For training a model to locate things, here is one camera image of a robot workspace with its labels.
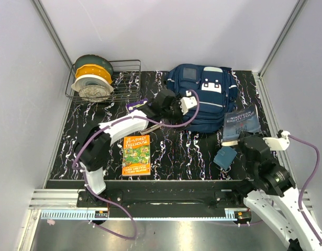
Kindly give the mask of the aluminium front rail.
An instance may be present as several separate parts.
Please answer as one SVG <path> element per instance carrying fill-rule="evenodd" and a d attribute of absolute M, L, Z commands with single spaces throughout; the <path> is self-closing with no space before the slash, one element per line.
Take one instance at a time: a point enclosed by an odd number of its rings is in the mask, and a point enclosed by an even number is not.
<path fill-rule="evenodd" d="M 107 200 L 125 208 L 133 206 L 204 206 L 208 208 L 233 207 L 229 189 L 111 189 L 102 194 Z M 47 208 L 103 207 L 104 202 L 84 189 L 37 189 L 31 199 L 31 206 Z"/>

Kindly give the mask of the grey patterned plate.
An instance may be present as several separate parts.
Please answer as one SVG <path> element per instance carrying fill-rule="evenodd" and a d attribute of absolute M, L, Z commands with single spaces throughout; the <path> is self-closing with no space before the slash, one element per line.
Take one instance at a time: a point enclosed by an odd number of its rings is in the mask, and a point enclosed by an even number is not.
<path fill-rule="evenodd" d="M 92 85 L 81 88 L 79 96 L 87 102 L 102 102 L 109 98 L 110 92 L 104 86 Z"/>

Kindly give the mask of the yellow plate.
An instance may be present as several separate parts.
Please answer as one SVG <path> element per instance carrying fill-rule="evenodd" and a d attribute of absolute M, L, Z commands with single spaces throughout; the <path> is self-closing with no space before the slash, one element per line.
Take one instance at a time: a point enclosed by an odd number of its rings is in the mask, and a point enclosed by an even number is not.
<path fill-rule="evenodd" d="M 105 79 L 109 84 L 113 82 L 109 71 L 97 64 L 84 64 L 83 66 L 79 67 L 76 70 L 75 78 L 83 75 L 96 75 Z"/>

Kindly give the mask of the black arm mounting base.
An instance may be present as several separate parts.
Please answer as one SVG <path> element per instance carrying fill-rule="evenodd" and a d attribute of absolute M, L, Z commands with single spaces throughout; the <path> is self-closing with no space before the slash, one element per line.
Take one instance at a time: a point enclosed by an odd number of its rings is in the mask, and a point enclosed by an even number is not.
<path fill-rule="evenodd" d="M 107 211 L 110 220 L 226 220 L 247 208 L 231 200 L 238 180 L 108 181 L 101 197 L 80 190 L 76 206 Z"/>

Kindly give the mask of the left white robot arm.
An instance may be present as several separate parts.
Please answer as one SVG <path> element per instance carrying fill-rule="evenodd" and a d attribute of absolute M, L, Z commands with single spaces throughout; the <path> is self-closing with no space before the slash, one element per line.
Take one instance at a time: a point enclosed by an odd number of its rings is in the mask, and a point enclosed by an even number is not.
<path fill-rule="evenodd" d="M 191 91 L 176 95 L 166 89 L 121 118 L 85 125 L 77 136 L 72 167 L 84 175 L 85 186 L 91 191 L 88 201 L 95 207 L 101 207 L 106 202 L 103 166 L 110 146 L 132 133 L 146 129 L 149 123 L 157 124 L 163 119 L 174 122 L 181 120 L 196 105 Z"/>

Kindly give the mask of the purple paperback book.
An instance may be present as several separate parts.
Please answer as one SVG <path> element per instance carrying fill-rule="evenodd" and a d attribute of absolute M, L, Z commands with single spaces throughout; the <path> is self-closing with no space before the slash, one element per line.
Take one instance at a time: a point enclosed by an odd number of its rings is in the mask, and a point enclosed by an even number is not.
<path fill-rule="evenodd" d="M 136 101 L 136 102 L 128 103 L 126 105 L 126 110 L 127 110 L 128 113 L 132 113 L 138 107 L 146 104 L 147 102 L 148 102 L 148 99 L 144 98 L 144 99 Z M 149 122 L 147 128 L 145 128 L 144 130 L 140 130 L 139 132 L 140 132 L 141 135 L 146 135 L 146 134 L 148 134 L 148 133 L 150 133 L 150 132 L 152 132 L 154 130 L 157 130 L 159 128 L 161 128 L 160 125 L 157 125 L 157 124 Z"/>

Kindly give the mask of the dark green plate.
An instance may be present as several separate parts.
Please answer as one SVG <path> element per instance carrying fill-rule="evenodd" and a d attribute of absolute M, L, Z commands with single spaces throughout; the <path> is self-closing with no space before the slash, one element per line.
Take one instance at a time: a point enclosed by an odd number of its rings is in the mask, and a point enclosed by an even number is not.
<path fill-rule="evenodd" d="M 111 76 L 113 76 L 114 69 L 110 61 L 106 60 L 101 56 L 94 55 L 94 54 L 82 55 L 75 61 L 74 67 L 77 70 L 78 68 L 82 67 L 85 64 L 99 65 L 103 67 Z"/>

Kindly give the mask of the small blue wallet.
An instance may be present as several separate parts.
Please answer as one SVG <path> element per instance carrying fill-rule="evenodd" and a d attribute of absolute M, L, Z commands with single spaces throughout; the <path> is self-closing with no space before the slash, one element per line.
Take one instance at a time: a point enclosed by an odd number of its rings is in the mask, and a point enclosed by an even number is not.
<path fill-rule="evenodd" d="M 237 151 L 232 147 L 222 146 L 214 157 L 213 162 L 217 164 L 221 169 L 228 170 L 236 155 Z"/>

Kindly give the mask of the navy blue student backpack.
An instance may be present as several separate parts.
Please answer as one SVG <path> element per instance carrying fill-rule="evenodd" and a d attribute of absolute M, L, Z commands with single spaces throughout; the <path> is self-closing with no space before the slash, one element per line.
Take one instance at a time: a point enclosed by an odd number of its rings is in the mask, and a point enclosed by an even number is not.
<path fill-rule="evenodd" d="M 225 114 L 232 112 L 238 96 L 238 85 L 229 67 L 181 64 L 168 72 L 166 87 L 185 95 L 192 89 L 199 97 L 199 110 L 186 130 L 214 133 L 224 124 Z"/>

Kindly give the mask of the white plate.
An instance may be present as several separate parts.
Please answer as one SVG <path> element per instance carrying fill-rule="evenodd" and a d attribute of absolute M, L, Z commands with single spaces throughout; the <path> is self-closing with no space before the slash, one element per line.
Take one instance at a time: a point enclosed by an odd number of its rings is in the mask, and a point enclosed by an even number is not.
<path fill-rule="evenodd" d="M 108 83 L 107 80 L 104 78 L 93 75 L 93 74 L 85 74 L 78 77 L 75 82 L 71 85 L 71 88 L 79 92 L 83 87 L 86 86 L 103 86 L 105 87 L 110 93 L 114 91 L 114 88 Z"/>

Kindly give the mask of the orange Treehouse book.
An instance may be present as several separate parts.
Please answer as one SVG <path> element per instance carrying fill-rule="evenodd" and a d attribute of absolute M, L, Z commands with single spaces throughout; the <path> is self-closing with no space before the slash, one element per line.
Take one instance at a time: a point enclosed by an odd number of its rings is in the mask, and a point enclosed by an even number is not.
<path fill-rule="evenodd" d="M 123 144 L 123 176 L 147 176 L 151 174 L 150 136 L 126 136 Z"/>

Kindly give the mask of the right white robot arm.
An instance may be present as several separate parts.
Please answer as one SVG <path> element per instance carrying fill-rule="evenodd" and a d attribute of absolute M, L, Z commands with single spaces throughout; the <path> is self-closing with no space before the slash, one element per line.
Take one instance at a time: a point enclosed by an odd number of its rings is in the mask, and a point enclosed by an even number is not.
<path fill-rule="evenodd" d="M 295 139 L 283 130 L 275 138 L 241 132 L 237 143 L 253 179 L 243 180 L 231 201 L 257 214 L 287 250 L 322 250 L 322 230 L 303 203 L 305 190 L 298 189 L 288 170 L 271 154 L 285 151 Z"/>

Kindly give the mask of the dark blue 1984 book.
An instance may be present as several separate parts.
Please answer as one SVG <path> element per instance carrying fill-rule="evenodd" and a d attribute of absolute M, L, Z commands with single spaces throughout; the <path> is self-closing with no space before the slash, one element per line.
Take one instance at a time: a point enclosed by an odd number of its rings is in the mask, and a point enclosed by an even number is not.
<path fill-rule="evenodd" d="M 249 107 L 225 114 L 222 146 L 237 145 L 241 132 L 259 133 L 261 126 L 258 109 L 255 104 Z"/>

